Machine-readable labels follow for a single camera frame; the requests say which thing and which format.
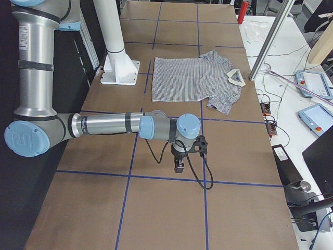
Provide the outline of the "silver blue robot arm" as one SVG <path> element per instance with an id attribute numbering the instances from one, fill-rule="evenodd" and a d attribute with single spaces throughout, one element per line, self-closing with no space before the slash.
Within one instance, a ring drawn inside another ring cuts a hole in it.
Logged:
<path id="1" fill-rule="evenodd" d="M 142 139 L 171 145 L 175 172 L 184 169 L 190 153 L 204 157 L 206 142 L 201 123 L 192 114 L 177 119 L 162 111 L 89 115 L 60 114 L 53 109 L 54 33 L 78 31 L 79 1 L 12 1 L 19 23 L 20 105 L 5 129 L 7 146 L 23 157 L 35 157 L 53 146 L 83 135 L 136 133 Z"/>

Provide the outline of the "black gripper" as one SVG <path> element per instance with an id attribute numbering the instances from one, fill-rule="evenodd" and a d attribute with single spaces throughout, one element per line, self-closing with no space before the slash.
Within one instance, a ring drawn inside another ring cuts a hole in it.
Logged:
<path id="1" fill-rule="evenodd" d="M 184 170 L 183 159 L 188 156 L 186 148 L 178 145 L 171 145 L 171 153 L 174 156 L 175 173 L 181 173 Z"/>

